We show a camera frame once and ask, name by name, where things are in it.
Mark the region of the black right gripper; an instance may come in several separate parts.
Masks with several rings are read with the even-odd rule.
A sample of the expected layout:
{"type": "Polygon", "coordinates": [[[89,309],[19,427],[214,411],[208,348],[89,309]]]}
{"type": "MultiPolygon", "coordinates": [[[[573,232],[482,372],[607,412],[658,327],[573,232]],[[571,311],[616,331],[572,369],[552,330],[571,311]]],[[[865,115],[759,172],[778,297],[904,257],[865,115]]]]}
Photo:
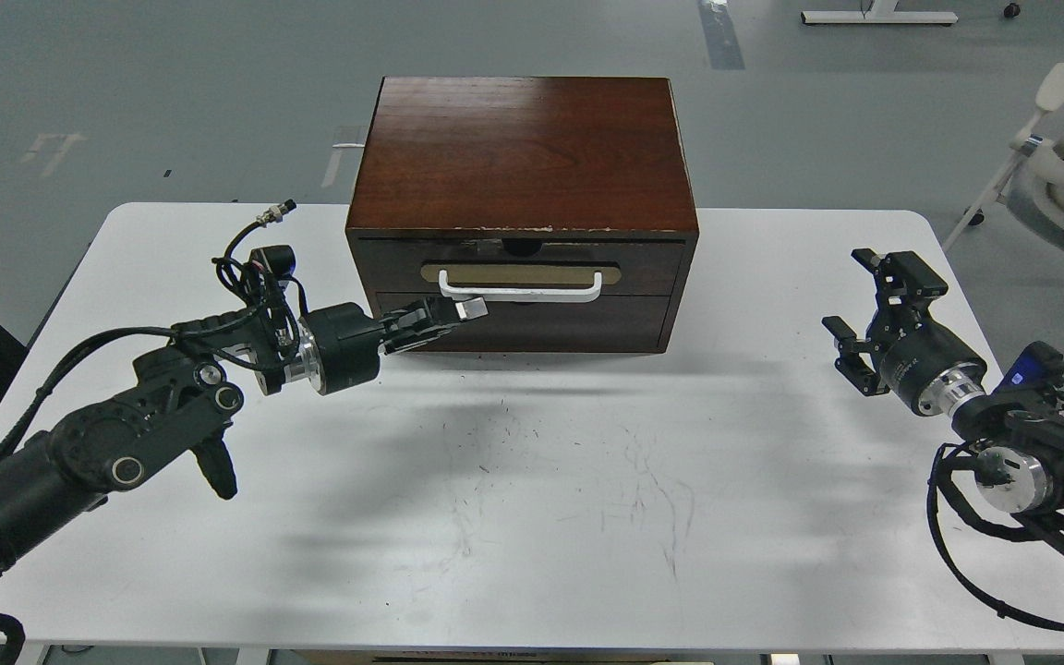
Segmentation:
{"type": "Polygon", "coordinates": [[[874,278],[876,311],[867,333],[905,333],[883,345],[858,338],[839,316],[822,317],[839,358],[833,362],[852,387],[866,397],[890,389],[920,417],[953,416],[986,390],[981,380],[987,365],[949,328],[929,323],[930,303],[949,290],[949,284],[912,251],[877,254],[855,248],[852,259],[874,278]],[[877,370],[865,362],[870,355],[877,370]]]}

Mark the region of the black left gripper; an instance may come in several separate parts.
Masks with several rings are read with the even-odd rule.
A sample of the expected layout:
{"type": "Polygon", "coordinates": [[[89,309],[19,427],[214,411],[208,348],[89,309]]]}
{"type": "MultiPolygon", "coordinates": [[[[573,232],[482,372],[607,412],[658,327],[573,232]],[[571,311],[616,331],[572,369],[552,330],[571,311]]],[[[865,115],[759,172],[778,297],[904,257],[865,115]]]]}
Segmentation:
{"type": "Polygon", "coordinates": [[[369,317],[354,303],[316,307],[301,317],[301,369],[316,393],[329,395],[369,382],[380,373],[380,345],[392,355],[431,344],[465,321],[489,315],[486,300],[422,297],[369,317]]]}

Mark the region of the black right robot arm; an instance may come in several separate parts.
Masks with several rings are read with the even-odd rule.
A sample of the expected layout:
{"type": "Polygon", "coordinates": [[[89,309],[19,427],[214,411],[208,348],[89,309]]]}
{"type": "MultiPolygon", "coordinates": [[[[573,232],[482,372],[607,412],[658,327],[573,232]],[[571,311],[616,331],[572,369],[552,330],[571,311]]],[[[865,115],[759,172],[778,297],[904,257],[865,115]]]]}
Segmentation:
{"type": "Polygon", "coordinates": [[[1027,613],[977,586],[949,554],[938,522],[945,501],[976,533],[1040,542],[1064,556],[1064,358],[1035,340],[993,389],[987,363],[930,304],[949,286],[911,251],[852,259],[875,284],[865,335],[839,316],[822,319],[839,353],[836,370],[862,395],[895,394],[918,417],[946,417],[958,443],[943,443],[930,467],[927,521],[943,563],[960,585],[1000,616],[1064,632],[1064,624],[1027,613]]]}

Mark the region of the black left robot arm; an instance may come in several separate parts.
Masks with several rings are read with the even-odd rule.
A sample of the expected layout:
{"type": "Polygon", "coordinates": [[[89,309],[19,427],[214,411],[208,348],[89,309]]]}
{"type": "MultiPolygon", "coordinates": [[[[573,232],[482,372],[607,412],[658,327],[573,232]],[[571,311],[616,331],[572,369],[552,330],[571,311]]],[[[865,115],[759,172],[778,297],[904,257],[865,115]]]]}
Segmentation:
{"type": "MultiPolygon", "coordinates": [[[[290,246],[254,248],[247,260],[234,251],[295,209],[290,200],[267,207],[212,257],[216,278],[242,307],[172,327],[105,330],[59,359],[0,442],[0,577],[73,518],[105,504],[110,493],[140,487],[183,453],[194,455],[216,496],[236,496],[225,430],[245,397],[228,380],[223,362],[252,371],[263,394],[301,379],[318,394],[333,394],[373,380],[384,355],[439,340],[489,312],[482,297],[434,296],[371,317],[354,303],[312,310],[304,292],[290,306],[290,246]],[[136,335],[164,338],[165,345],[132,363],[134,387],[27,433],[43,401],[84,359],[136,335]]],[[[24,627],[0,613],[0,664],[17,662],[22,647],[24,627]]]]}

